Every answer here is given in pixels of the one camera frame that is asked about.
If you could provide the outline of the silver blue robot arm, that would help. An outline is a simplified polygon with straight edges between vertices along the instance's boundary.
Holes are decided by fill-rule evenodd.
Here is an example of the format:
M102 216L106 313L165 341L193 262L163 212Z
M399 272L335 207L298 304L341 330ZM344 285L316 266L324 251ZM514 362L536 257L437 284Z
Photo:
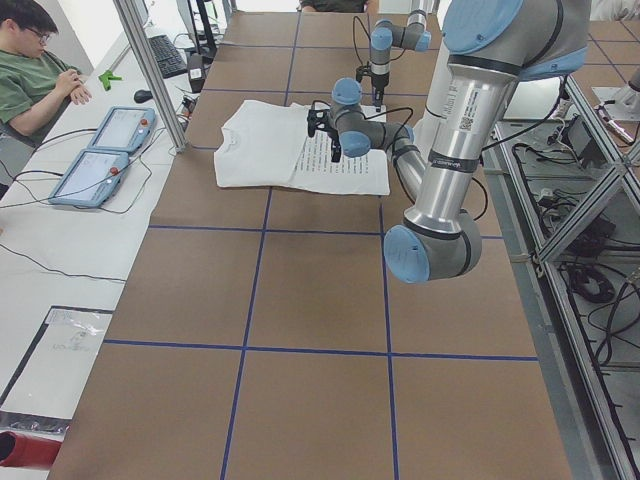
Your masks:
M389 85L392 48L425 52L431 43L427 20L434 6L435 1L413 1L405 26L395 25L387 19L376 22L370 36L369 71L373 86L373 104L378 112L381 111L384 91Z
M518 84L583 65L590 13L587 1L452 2L428 106L415 126L368 120L360 84L336 82L323 114L334 152L385 152L414 201L384 239L398 279L453 278L478 263L482 239L463 201L482 150Z

